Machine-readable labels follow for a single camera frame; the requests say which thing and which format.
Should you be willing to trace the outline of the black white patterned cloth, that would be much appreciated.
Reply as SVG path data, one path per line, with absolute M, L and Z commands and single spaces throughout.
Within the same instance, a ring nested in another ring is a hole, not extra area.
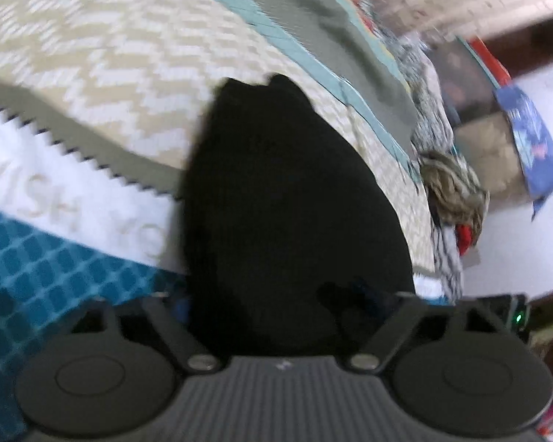
M 386 46 L 410 87 L 410 96 L 417 110 L 417 125 L 411 142 L 421 154 L 431 151 L 449 153 L 455 136 L 445 112 L 437 70 L 424 52 L 427 45 L 417 34 L 400 38 L 392 34 L 386 38 Z

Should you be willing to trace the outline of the red garment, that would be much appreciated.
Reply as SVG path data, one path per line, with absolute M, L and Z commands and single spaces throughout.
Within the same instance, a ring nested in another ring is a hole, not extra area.
M 456 225 L 455 238 L 460 256 L 464 256 L 476 243 L 473 228 L 470 225 Z

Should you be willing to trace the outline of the olive green garment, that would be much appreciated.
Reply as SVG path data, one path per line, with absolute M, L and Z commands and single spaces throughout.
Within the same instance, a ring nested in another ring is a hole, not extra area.
M 472 230 L 472 245 L 479 241 L 490 205 L 490 193 L 460 154 L 430 151 L 421 155 L 421 179 L 428 200 L 440 221 Z

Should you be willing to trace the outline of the grey garment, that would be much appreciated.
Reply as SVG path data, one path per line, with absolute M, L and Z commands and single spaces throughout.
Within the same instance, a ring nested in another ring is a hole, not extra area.
M 462 298 L 463 267 L 460 260 L 455 227 L 434 222 L 431 229 L 435 271 L 449 302 Z

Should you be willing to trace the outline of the black pants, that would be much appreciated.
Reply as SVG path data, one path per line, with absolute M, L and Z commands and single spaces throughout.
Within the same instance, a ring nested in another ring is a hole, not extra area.
M 414 290 L 399 217 L 297 84 L 227 80 L 184 185 L 189 332 L 213 355 L 349 355 Z

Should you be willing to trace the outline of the patterned bedsheet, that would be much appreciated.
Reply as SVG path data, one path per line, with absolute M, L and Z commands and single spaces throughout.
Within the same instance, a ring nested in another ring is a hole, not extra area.
M 25 432 L 14 376 L 54 321 L 177 280 L 171 191 L 202 114 L 226 79 L 275 73 L 358 150 L 433 271 L 410 89 L 351 0 L 0 0 L 0 441 Z

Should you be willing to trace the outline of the blue printed bag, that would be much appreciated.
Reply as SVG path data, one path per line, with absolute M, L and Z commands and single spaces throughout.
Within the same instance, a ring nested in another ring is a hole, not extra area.
M 511 125 L 534 220 L 553 194 L 553 137 L 535 103 L 517 85 L 498 88 L 494 97 Z

